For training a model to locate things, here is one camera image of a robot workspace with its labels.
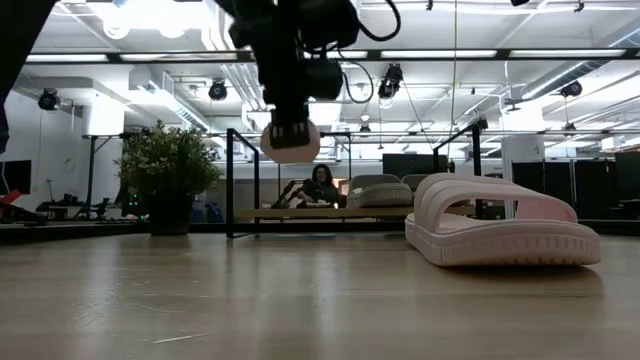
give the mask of pink slide sandal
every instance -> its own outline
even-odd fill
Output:
[[[517,201],[516,218],[484,221],[444,213],[452,204],[469,199]],[[577,222],[565,202],[509,181],[435,174],[418,186],[405,234],[438,266],[600,262],[600,237]]]

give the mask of ceiling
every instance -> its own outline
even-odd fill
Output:
[[[108,26],[112,20],[104,9],[112,7],[112,4],[73,2],[74,4],[65,4],[63,1],[54,8],[36,42],[34,53],[139,53],[207,51],[214,50],[212,46],[218,50],[230,48],[230,41],[225,39],[224,31],[218,31],[228,28],[230,21],[218,12],[211,0],[169,5],[166,3],[171,0],[129,0],[139,2],[140,9],[149,9],[153,3],[155,10],[141,17],[134,17],[135,21],[126,20],[130,22],[127,26],[131,30],[122,39],[114,39],[105,33],[105,24]],[[393,30],[395,20],[384,1],[358,0],[354,3],[361,21],[372,32],[386,34]],[[431,11],[426,10],[426,1],[396,1],[402,16],[399,35],[388,42],[377,43],[361,34],[352,48],[603,48],[608,47],[612,39],[619,38],[625,31],[635,30],[634,24],[638,24],[640,28],[640,1],[586,0],[584,3],[584,10],[575,13],[573,9],[577,6],[576,0],[532,0],[518,8],[512,7],[508,0],[435,0]],[[154,16],[158,18],[155,23],[148,20]],[[209,28],[200,28],[209,22]],[[165,35],[170,30],[178,35],[183,33],[182,36],[168,38],[158,28],[153,28],[166,24],[171,25],[163,28]],[[207,31],[208,34],[213,31],[218,38],[214,36],[211,40],[212,37],[206,35]],[[421,128],[451,131],[477,115],[474,108],[479,114],[486,116],[490,128],[500,129],[507,110],[501,105],[500,99],[509,96],[510,88],[528,84],[566,64],[566,61],[549,60],[508,63],[403,61],[400,62],[404,73],[403,87],[394,97],[390,108],[381,108],[375,94],[368,104],[355,104],[342,97],[343,100],[339,103],[315,106],[318,114],[325,114],[324,118],[318,118],[323,129],[336,131],[357,131],[363,124],[363,115],[368,115],[367,122],[374,132],[380,129],[419,131]],[[363,62],[362,65],[371,74],[374,84],[377,84],[388,67],[384,62]],[[632,120],[640,119],[640,103],[631,100],[625,106],[616,104],[640,95],[640,76],[637,76],[640,74],[637,73],[640,71],[639,67],[640,61],[612,61],[581,77],[579,81],[583,85],[583,93],[577,98],[568,99],[566,111],[564,99],[552,94],[528,102],[526,106],[528,109],[535,108],[542,114],[544,128],[561,129],[567,116],[573,121],[582,119],[576,122],[578,129],[615,126],[636,128],[637,124]],[[127,113],[129,125],[149,124],[156,118],[170,123],[180,122],[179,118],[172,116],[171,111],[163,111],[159,104],[140,100],[140,90],[137,86],[132,86],[134,77],[131,74],[140,72],[142,68],[145,73],[151,74],[150,78],[157,79],[162,74],[168,74],[175,82],[173,94],[194,113],[202,116],[211,125],[212,131],[234,127],[242,132],[258,132],[264,125],[264,121],[260,120],[262,115],[251,114],[252,110],[262,107],[257,69],[253,64],[28,65],[23,69],[23,74],[29,78],[92,78],[125,98],[127,106],[136,105],[135,111]],[[364,72],[351,64],[344,64],[343,69],[349,78],[353,96],[358,99],[366,98],[370,86]],[[207,91],[213,79],[226,80],[229,94],[224,101],[209,99]],[[68,93],[81,96],[77,92]],[[331,115],[329,118],[326,115],[328,113],[335,113],[335,117]],[[521,128],[530,128],[526,121],[518,121],[523,122],[520,124]],[[593,149],[603,137],[585,136],[580,141],[569,142],[563,142],[566,139],[559,137],[546,141],[550,144],[563,142],[565,146]],[[417,151],[428,148],[424,135],[384,136],[376,140],[359,138],[356,142],[380,140],[397,146],[413,142],[415,144],[412,144],[412,148]],[[437,140],[438,138],[429,138],[430,142]],[[484,137],[484,140],[491,140],[483,144],[487,150],[499,147],[499,138]]]

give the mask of air duct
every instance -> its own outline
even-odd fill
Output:
[[[618,34],[620,33],[623,35],[610,36],[609,39],[605,41],[605,46],[610,48],[633,48],[640,45],[640,28],[638,28],[637,21],[634,21],[633,30],[623,30],[618,32]],[[569,63],[561,65],[538,80],[522,88],[513,89],[513,97],[506,99],[505,104],[512,105],[538,99],[552,91],[569,85],[580,77],[607,65],[609,62],[611,62],[611,60],[591,60],[580,61],[577,64]]]

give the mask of plant pot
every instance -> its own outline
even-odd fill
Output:
[[[185,193],[158,193],[149,196],[151,235],[174,236],[189,232],[193,196]]]

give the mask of black cable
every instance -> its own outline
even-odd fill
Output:
[[[372,33],[362,22],[360,22],[360,30],[369,37],[369,39],[377,42],[388,41],[396,37],[400,32],[400,28],[402,27],[402,18],[400,17],[400,12],[396,7],[396,4],[393,3],[393,0],[385,0],[389,7],[391,7],[391,11],[393,11],[393,16],[396,18],[396,29],[391,32],[389,35],[385,36],[377,36]]]
[[[362,69],[362,71],[364,71],[365,74],[367,74],[367,77],[369,78],[369,84],[371,86],[371,93],[369,94],[369,97],[367,97],[365,100],[356,100],[356,99],[353,98],[353,95],[351,95],[351,89],[349,88],[349,78],[347,77],[347,74],[345,74],[344,71],[342,72],[342,77],[344,78],[344,85],[345,85],[345,87],[347,89],[347,94],[349,95],[349,99],[351,99],[351,101],[353,101],[356,104],[367,104],[373,98],[373,93],[376,90],[376,88],[373,86],[373,78],[371,77],[371,74],[369,74],[369,71],[367,71],[367,69],[362,64],[360,64],[359,62],[352,61],[352,60],[349,60],[349,59],[345,58],[342,55],[342,52],[340,52],[339,49],[338,49],[338,55],[345,62],[348,62],[348,63],[351,63],[351,64],[354,64],[354,65],[358,66],[360,69]]]

